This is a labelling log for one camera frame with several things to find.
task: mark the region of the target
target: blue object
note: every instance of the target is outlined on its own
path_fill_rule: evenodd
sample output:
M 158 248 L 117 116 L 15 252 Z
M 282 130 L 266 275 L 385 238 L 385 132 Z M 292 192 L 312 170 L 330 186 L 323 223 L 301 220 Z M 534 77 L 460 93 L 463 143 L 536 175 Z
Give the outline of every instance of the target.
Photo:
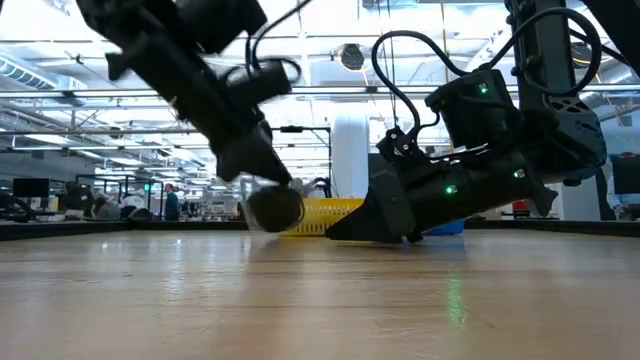
M 458 235 L 464 231 L 464 220 L 442 225 L 424 233 L 425 236 Z

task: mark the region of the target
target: white cylinder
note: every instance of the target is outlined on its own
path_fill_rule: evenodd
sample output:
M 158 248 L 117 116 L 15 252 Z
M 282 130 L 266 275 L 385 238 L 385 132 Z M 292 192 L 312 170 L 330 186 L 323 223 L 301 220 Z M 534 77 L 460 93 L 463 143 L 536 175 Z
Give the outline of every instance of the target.
M 369 186 L 369 116 L 366 104 L 334 104 L 331 161 L 333 196 L 364 198 Z

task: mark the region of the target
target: wooden table surface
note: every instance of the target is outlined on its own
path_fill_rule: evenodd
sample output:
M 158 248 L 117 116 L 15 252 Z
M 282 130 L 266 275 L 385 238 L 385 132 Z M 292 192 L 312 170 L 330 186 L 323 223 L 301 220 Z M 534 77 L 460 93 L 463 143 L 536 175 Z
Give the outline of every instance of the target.
M 0 243 L 0 359 L 640 358 L 640 242 L 241 232 Z

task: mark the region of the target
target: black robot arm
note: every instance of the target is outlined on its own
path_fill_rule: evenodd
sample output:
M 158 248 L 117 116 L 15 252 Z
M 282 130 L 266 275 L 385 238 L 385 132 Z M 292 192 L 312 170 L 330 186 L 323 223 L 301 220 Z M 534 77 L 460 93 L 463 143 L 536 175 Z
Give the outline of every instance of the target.
M 257 105 L 287 94 L 281 62 L 272 61 L 234 82 L 218 77 L 201 54 L 222 52 L 242 31 L 267 22 L 255 0 L 78 0 L 93 30 L 122 49 L 107 54 L 109 78 L 133 70 L 209 140 L 218 176 L 241 172 L 286 184 L 291 180 L 271 146 Z
M 602 46 L 594 26 L 561 0 L 507 0 L 513 35 L 487 64 L 468 73 L 457 68 L 427 36 L 412 31 L 383 35 L 372 49 L 376 74 L 403 100 L 415 118 L 403 133 L 388 131 L 378 145 L 391 167 L 371 176 L 364 204 L 327 230 L 335 240 L 418 241 L 434 227 L 479 212 L 527 200 L 547 215 L 557 193 L 544 185 L 577 186 L 606 159 L 596 115 L 578 98 L 599 66 Z M 571 66 L 567 18 L 584 31 L 592 48 L 586 75 L 576 82 Z M 421 125 L 411 101 L 378 66 L 377 49 L 394 36 L 427 43 L 459 77 L 425 99 L 436 113 Z M 500 71 L 492 68 L 514 47 L 520 106 L 516 109 Z M 466 149 L 429 157 L 418 132 L 444 121 L 453 147 Z

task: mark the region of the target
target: yellow basket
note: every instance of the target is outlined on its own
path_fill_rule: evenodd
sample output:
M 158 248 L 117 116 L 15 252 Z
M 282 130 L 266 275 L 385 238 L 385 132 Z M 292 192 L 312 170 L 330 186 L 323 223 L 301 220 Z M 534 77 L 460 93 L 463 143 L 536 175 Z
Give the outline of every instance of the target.
M 286 236 L 324 236 L 333 224 L 360 207 L 364 199 L 304 199 L 302 222 L 282 233 Z

